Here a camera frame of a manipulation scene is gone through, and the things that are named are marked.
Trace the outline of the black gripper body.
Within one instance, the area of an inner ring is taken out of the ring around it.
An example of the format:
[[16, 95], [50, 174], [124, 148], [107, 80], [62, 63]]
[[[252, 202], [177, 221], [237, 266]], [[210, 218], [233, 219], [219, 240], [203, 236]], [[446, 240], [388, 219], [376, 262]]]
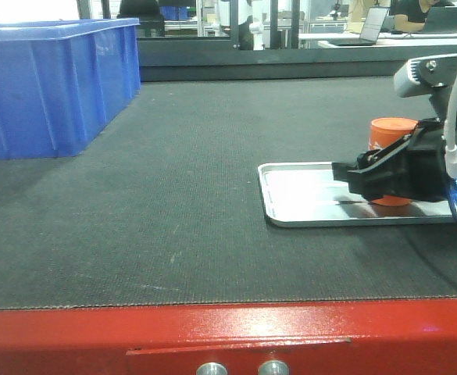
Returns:
[[435, 118], [417, 123], [415, 130], [384, 148], [365, 151], [354, 162], [333, 162], [335, 180], [367, 201], [385, 195], [422, 202], [448, 198], [443, 123]]

